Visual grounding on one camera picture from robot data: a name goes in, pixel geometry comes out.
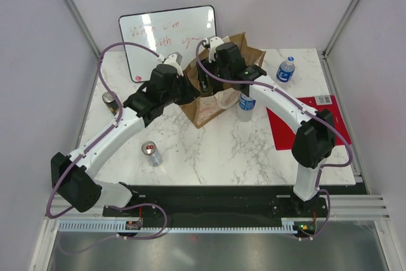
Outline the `brown canvas tote bag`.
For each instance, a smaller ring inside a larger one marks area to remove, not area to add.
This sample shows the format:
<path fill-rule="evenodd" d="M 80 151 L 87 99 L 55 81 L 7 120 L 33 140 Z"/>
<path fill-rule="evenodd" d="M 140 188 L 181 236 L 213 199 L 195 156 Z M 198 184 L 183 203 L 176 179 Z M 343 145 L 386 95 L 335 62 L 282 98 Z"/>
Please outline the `brown canvas tote bag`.
<path fill-rule="evenodd" d="M 223 38 L 223 41 L 225 43 L 235 43 L 241 51 L 246 64 L 255 64 L 259 67 L 262 66 L 266 52 L 250 47 L 247 43 L 245 32 L 226 36 Z M 234 106 L 239 101 L 240 92 L 233 89 L 229 84 L 221 83 L 220 88 L 221 91 L 214 95 L 209 96 L 201 93 L 201 96 L 192 103 L 180 106 L 180 109 L 196 128 L 203 127 L 209 121 L 229 109 L 231 106 Z"/>

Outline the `blue-label water bottle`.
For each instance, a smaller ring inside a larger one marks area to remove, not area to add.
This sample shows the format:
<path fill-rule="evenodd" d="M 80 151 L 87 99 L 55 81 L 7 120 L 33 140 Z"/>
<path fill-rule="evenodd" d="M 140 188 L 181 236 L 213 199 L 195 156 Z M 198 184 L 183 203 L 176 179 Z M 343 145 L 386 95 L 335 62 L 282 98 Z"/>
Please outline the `blue-label water bottle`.
<path fill-rule="evenodd" d="M 248 122 L 251 120 L 256 101 L 245 94 L 240 94 L 239 106 L 237 108 L 237 117 L 241 122 Z"/>
<path fill-rule="evenodd" d="M 277 84 L 282 88 L 286 89 L 288 84 L 290 83 L 294 72 L 296 70 L 296 66 L 294 63 L 294 57 L 288 56 L 278 67 L 276 73 L 276 80 Z"/>

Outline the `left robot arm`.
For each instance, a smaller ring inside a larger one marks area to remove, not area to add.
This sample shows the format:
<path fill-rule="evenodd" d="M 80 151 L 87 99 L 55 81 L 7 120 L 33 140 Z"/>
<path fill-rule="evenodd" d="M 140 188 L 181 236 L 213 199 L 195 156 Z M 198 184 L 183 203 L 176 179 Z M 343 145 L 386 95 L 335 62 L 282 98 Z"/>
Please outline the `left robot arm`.
<path fill-rule="evenodd" d="M 186 75 L 179 75 L 170 64 L 159 64 L 150 80 L 127 98 L 109 125 L 70 154 L 58 152 L 51 158 L 52 187 L 81 213 L 103 199 L 124 215 L 134 215 L 140 205 L 131 191 L 121 183 L 96 182 L 95 176 L 124 143 L 161 116 L 165 107 L 189 104 L 199 96 Z"/>

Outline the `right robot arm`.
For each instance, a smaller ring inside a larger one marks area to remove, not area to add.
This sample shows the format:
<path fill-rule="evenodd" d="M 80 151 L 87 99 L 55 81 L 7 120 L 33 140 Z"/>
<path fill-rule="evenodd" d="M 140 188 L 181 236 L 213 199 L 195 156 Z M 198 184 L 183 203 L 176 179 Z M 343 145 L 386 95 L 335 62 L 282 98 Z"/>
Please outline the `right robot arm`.
<path fill-rule="evenodd" d="M 291 154 L 298 164 L 290 201 L 295 215 L 305 216 L 313 209 L 312 199 L 319 193 L 320 177 L 326 160 L 336 145 L 334 116 L 327 110 L 317 110 L 288 94 L 259 65 L 246 64 L 239 48 L 218 37 L 199 42 L 209 54 L 197 57 L 197 66 L 210 79 L 232 86 L 246 96 L 264 104 L 282 119 L 294 133 Z"/>

